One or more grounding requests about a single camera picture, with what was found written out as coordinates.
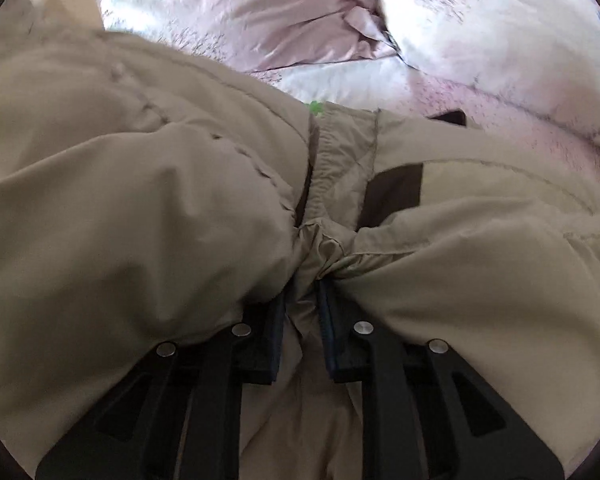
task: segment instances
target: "seam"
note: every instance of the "seam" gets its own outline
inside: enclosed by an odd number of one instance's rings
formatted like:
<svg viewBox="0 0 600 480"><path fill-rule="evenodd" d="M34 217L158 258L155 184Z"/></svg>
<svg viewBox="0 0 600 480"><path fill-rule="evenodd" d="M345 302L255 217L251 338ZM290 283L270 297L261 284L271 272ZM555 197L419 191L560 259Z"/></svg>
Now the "seam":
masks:
<svg viewBox="0 0 600 480"><path fill-rule="evenodd" d="M326 123L327 117L330 117L330 115L327 114L326 117L323 117L322 122ZM330 183L322 177L325 166L323 156L325 153L324 147L326 146L328 148L331 145L331 139L327 136L329 129L327 124L324 125L325 127L318 121L315 121L315 124L318 132L318 141L316 145L314 175L309 184L309 195L304 209L304 215L311 215L312 219L320 216L318 210L321 208L324 209L322 197L330 189Z"/></svg>
<svg viewBox="0 0 600 480"><path fill-rule="evenodd" d="M320 172L317 171L318 170L318 160L321 162L319 169L321 170L324 166L330 166L330 162L328 160L325 160L324 153L329 153L330 152L330 148L334 147L335 144L335 138L336 136L333 134L334 133L334 128L332 127L331 124L331 120L333 118L333 113L330 111L328 114L325 114L324 117L321 119L320 122L317 123L317 127L318 127L318 131L320 133L323 133L323 135L320 135L320 140L324 141L323 144L323 148L326 148L326 150L322 150L320 148L320 144L318 144L318 154L316 157L316 166L314 168L315 171L315 175L318 175ZM376 114L376 125L378 124L378 115ZM320 180L320 183L317 184L315 186L315 190L316 190L316 195L312 198L319 198L320 199L320 204L322 206L324 206L324 198L327 195L328 192L330 192L336 185L337 183L339 183L341 180L343 180L356 166L358 166L359 168L361 168L362 170L364 170L366 172L366 168L364 166L362 166L362 164L360 164L360 160L362 160L363 158L366 157L366 155L371 151L374 150L374 155L372 158L372 165L371 165L371 173L373 174L373 165L374 165L374 161L376 158L376 153L378 150L378 135L377 135L377 127L376 127L376 136L374 137L374 142L363 152L360 154L359 157L354 158L350 164L348 164L347 166L341 166L341 169L343 170L336 178L334 178L333 180ZM368 177L366 183L368 184L369 181L371 180L371 178Z"/></svg>
<svg viewBox="0 0 600 480"><path fill-rule="evenodd" d="M140 48L138 48L138 47L136 47L136 46L132 46L132 48L133 48L134 50L141 50L141 51L142 51L142 53L144 53L144 54L149 54L149 55L151 54L150 52L147 52L145 49L140 49ZM242 89L242 88L238 88L237 86L234 86L234 85L232 85L232 84L229 84L229 83L227 83L227 82L223 81L223 80L222 80L222 79L220 79L218 76L216 76L216 75L214 75L213 73L209 72L209 71L208 71L208 70L206 70L205 68L199 67L199 66L198 66L198 65L196 65L195 63L190 63L190 62L184 63L182 60L175 59L175 58L174 58L174 59L171 59L171 57L169 58L169 61L170 61L170 62L173 62L173 63L175 63L175 64L177 64L177 65L180 65L180 66L186 66L186 67L188 67L188 68L193 68L193 69L196 69L196 70L198 70L199 72L202 72L202 73L204 73L204 74L205 74L205 75L206 75L206 76L207 76L209 79L212 79L213 81L216 81L217 83L220 83L222 86L225 86L225 87L227 87L227 88L231 88L231 89L233 89L233 90L235 90L235 91L237 91L237 92L240 92L241 94L244 94L244 95L246 95L246 96L250 97L251 99L253 99L253 100L254 100L254 101L256 101L257 103L259 103L259 104L261 104L262 106L264 106L264 107L265 107L265 108L266 108L266 109L267 109L269 112L271 112L272 114L274 114L274 115L275 115L277 118L279 118L280 120L282 120L282 121L283 121L283 123L285 123L287 126L289 126L289 127L290 127L290 128L293 130L293 131L295 131L295 132L296 132L296 134L298 134L298 137L300 137L300 138L302 139L302 142L304 142L304 144L305 144L306 146L308 146L308 145L309 145L309 140L308 140L308 139L305 139L305 138L302 136L302 133L300 132L300 130L298 130L298 129L297 129L295 126L293 126L293 124L291 124L289 121L287 121L287 120L286 120L286 119L285 119L285 118L284 118L284 117L283 117L281 114L279 114L277 111L275 111L275 110L272 110L272 109L269 107L269 105L267 105L266 103L264 103L263 101L261 101L261 99L257 98L257 97L256 97L255 95L253 95L252 93L250 93L250 92L247 92L246 90L244 90L244 89Z"/></svg>
<svg viewBox="0 0 600 480"><path fill-rule="evenodd" d="M577 238L579 240L591 240L591 239L600 240L600 233L591 233L591 234L580 235L575 232L568 231L568 232L563 232L562 237L567 240L569 238ZM427 242L420 242L420 243L412 244L408 248L403 248L403 249L396 249L396 250L389 250L389 251L358 251L358 252L349 253L349 254L344 253L343 257L347 257L347 256L399 256L399 255L408 256L408 255L413 254L422 249L426 249L432 245L433 245L433 242L427 241Z"/></svg>
<svg viewBox="0 0 600 480"><path fill-rule="evenodd" d="M590 208L587 205L587 203L584 202L584 200L582 200L580 197L573 194L572 192L568 191L567 189L564 189L559 184L556 184L555 182L552 182L551 180L547 180L546 178L538 176L535 173L531 173L527 170L522 170L521 168L517 168L515 166L510 166L509 164L504 164L502 162L489 162L486 160L474 160L474 159L470 159L470 158L444 158L444 159L438 158L438 159L433 159L433 160L421 160L420 161L420 163L424 163L424 164L434 164L436 162L442 162L442 163L444 163L444 162L462 162L465 164L469 164L469 163L480 164L482 166L503 168L504 170L510 170L510 171L513 171L514 173L522 174L531 180L537 180L539 182L543 182L544 184L548 184L549 186L554 187L555 189L560 191L563 195L565 195L565 196L571 198L572 200L574 200L575 202L577 202L581 208L586 209L587 211L589 211L590 214L592 214L592 215L599 214L600 215L600 213L594 213L593 209Z"/></svg>
<svg viewBox="0 0 600 480"><path fill-rule="evenodd" d="M209 136L213 139L213 140L224 140L225 142L228 142L231 144L232 148L236 151L236 153L238 153L239 155L242 155L246 158L249 159L249 162L251 163L251 167L254 169L254 171L256 172L256 174L264 179L267 180L269 185L274 189L276 195L278 196L278 202L280 203L280 205L282 206L282 209L284 209L285 211L291 211L291 212L295 212L295 210L287 205L285 202L285 200L283 199L283 196L278 192L278 186L276 185L276 181L273 179L272 176L270 176L269 174L267 174L256 162L256 160L251 156L251 154L249 152L247 152L247 150L245 150L244 148L242 148L241 146L238 146L235 142L233 142L231 139L228 139L226 137L223 137L220 134L216 134L216 133L209 133Z"/></svg>
<svg viewBox="0 0 600 480"><path fill-rule="evenodd" d="M374 150L373 155L371 157L371 172L369 174L369 178L366 181L367 185L371 182L371 180L373 179L373 177L376 176L376 171L375 171L375 167L376 167L376 156L378 155L378 137L380 136L380 131L379 131L379 125L380 125L380 108L376 109L376 113L375 113L376 117L374 120L374 143L371 146L370 150Z"/></svg>
<svg viewBox="0 0 600 480"><path fill-rule="evenodd" d="M317 220L315 220L315 219L309 220L307 223L305 223L305 224L302 224L302 225L301 225L301 226L298 228L298 230L302 230L304 227L312 227L312 226L318 226L318 227L320 227L320 222L319 222L319 221L317 221ZM338 245L338 247L340 248L340 251L342 252L342 254L343 254L343 255L344 255L344 254L346 254L346 252L345 252L345 250L344 250L344 247L342 246L342 244L340 243L340 241L339 241L339 240L337 240L336 238L334 238L334 237L332 237L331 235L327 234L326 232L324 232L324 230L322 230L322 231L320 232L320 234L321 234L321 235L322 235L324 238L327 238L327 239L331 240L332 242L336 242L336 244L337 244L337 245Z"/></svg>

